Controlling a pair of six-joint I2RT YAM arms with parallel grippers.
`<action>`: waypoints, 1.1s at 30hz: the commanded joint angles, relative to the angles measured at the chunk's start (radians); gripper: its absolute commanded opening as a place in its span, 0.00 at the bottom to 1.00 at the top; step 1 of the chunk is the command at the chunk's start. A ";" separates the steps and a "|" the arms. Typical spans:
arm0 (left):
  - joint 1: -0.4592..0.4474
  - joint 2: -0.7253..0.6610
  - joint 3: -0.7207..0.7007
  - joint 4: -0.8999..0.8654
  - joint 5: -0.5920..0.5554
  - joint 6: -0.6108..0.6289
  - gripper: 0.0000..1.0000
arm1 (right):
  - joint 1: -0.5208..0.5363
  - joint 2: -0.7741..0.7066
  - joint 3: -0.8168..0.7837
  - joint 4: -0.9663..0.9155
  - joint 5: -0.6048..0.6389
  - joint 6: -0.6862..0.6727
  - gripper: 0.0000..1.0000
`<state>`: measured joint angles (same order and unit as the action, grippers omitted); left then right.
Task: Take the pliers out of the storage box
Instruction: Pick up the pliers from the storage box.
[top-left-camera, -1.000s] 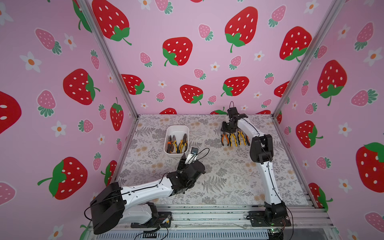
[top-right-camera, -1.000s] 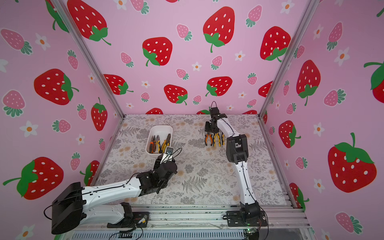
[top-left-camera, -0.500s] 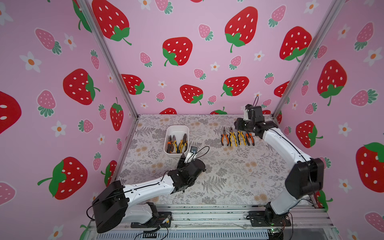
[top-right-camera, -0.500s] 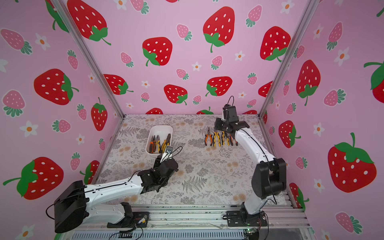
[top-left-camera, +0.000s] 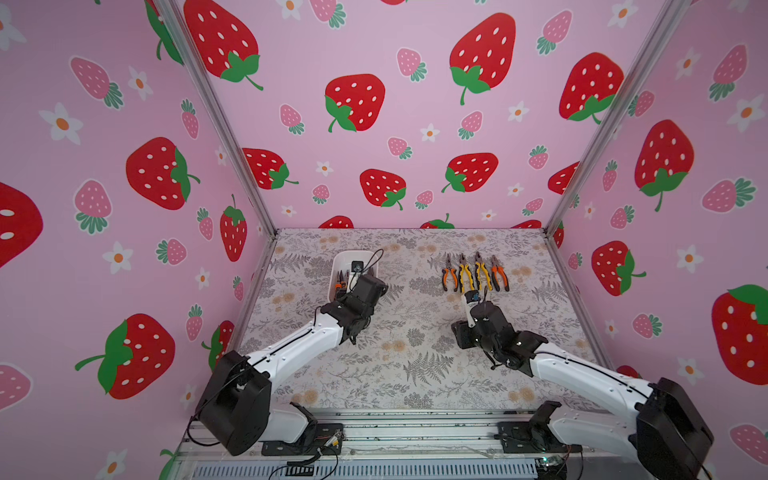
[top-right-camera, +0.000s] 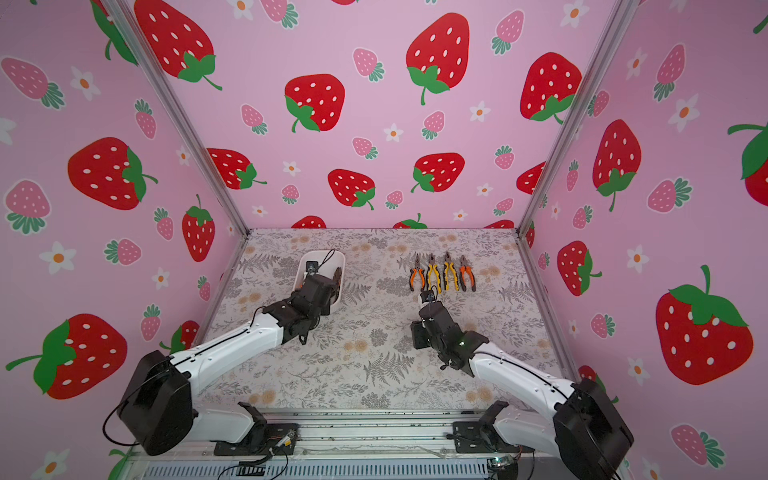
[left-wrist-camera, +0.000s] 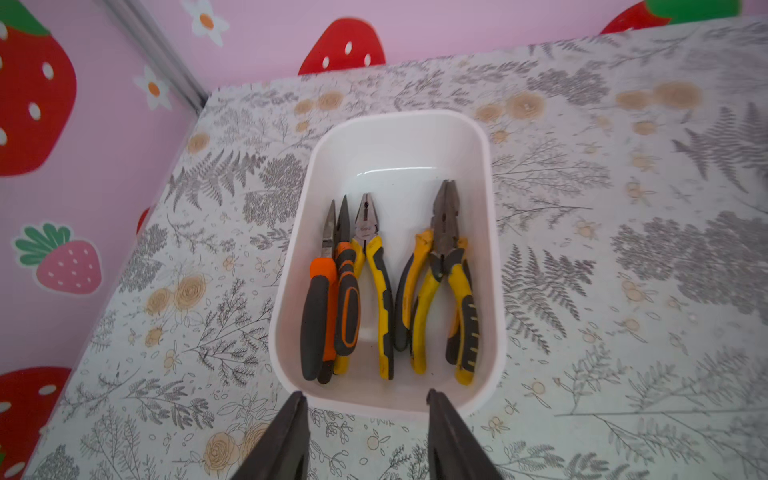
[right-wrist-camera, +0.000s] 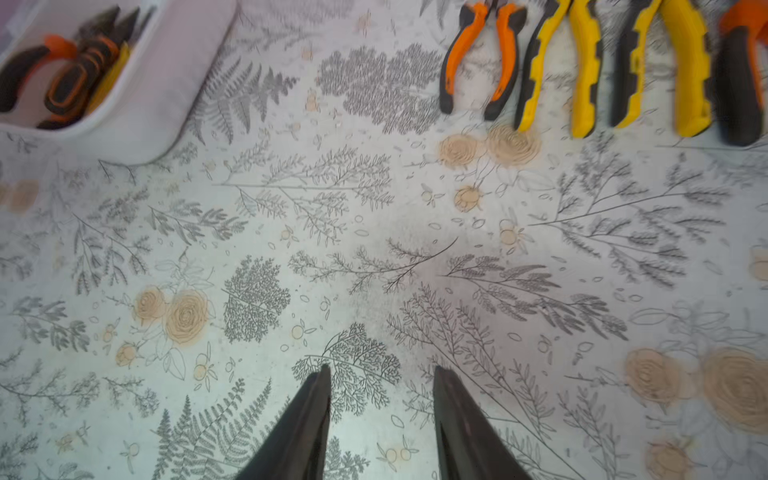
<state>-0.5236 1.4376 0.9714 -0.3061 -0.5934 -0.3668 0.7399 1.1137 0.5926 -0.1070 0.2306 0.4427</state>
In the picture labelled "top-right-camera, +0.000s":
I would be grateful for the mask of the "white plastic storage box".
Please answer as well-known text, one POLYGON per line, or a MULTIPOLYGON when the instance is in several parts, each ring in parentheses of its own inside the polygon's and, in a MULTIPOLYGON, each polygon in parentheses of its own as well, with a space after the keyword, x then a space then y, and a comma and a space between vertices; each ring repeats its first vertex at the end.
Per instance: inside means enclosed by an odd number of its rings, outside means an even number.
POLYGON ((310 276, 320 275, 333 283, 329 303, 323 308, 322 315, 334 313, 341 305, 341 293, 344 285, 346 257, 337 249, 311 250, 299 261, 292 290, 299 290, 310 276))

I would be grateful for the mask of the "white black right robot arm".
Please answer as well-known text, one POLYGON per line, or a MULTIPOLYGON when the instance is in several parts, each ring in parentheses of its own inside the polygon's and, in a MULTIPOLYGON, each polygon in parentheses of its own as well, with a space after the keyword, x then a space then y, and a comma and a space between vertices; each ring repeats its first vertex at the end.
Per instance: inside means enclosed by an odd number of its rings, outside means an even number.
POLYGON ((431 292, 412 322, 413 346, 436 351, 451 368, 494 384, 527 405, 494 402, 474 422, 457 422, 451 439, 461 453, 530 450, 562 461, 578 479, 618 479, 634 437, 614 403, 589 378, 573 382, 505 353, 486 336, 461 329, 431 292))

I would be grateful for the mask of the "yellow black handled pliers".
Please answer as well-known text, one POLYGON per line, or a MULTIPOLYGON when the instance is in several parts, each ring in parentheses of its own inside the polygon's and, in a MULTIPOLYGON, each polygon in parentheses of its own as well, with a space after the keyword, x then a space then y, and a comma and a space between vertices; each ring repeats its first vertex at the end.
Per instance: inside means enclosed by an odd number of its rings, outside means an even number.
POLYGON ((443 286, 446 292, 460 290, 455 262, 449 252, 446 252, 443 257, 443 286))

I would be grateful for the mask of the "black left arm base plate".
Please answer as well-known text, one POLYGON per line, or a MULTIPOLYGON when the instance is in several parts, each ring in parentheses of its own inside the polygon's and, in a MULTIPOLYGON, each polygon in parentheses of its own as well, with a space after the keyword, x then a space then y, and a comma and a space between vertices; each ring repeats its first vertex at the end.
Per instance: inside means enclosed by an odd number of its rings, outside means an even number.
POLYGON ((295 450, 299 425, 274 423, 256 425, 239 443, 220 441, 215 444, 215 456, 264 456, 271 451, 291 456, 295 450))

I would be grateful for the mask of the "orange handled pliers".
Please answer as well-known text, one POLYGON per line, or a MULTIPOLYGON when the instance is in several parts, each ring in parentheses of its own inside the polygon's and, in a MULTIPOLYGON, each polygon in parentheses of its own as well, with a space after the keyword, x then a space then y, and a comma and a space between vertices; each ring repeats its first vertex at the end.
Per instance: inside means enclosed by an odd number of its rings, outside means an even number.
POLYGON ((459 284, 463 291, 476 291, 476 280, 472 265, 464 255, 460 257, 459 284))

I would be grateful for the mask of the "orange black pliers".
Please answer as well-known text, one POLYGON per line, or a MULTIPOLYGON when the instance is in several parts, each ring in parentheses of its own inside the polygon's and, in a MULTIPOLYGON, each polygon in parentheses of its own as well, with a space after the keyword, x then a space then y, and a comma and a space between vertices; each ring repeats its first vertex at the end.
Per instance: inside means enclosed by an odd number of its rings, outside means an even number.
POLYGON ((412 292, 421 292, 427 289, 427 280, 425 277, 425 271, 421 265, 420 255, 415 256, 413 267, 410 269, 409 274, 409 288, 412 292))

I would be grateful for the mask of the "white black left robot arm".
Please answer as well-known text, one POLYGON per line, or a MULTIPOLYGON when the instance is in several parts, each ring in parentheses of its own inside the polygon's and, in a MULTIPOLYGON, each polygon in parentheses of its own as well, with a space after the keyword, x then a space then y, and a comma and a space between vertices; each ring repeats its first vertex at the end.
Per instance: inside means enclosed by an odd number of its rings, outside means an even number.
POLYGON ((188 350, 158 350, 139 361, 116 412, 145 454, 159 456, 185 442, 213 442, 224 455, 259 455, 268 423, 248 402, 237 409, 206 407, 200 392, 246 361, 298 340, 329 315, 339 281, 309 276, 283 300, 260 307, 244 325, 188 350))

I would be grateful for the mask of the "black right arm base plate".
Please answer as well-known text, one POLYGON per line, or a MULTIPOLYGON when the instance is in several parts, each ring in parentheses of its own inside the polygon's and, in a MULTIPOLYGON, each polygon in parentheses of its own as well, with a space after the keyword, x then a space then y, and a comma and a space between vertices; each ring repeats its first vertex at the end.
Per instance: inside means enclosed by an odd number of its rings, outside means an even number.
POLYGON ((506 443, 495 430, 480 421, 457 421, 452 424, 452 432, 446 435, 454 443, 457 453, 462 454, 523 454, 532 453, 533 449, 523 445, 506 443))

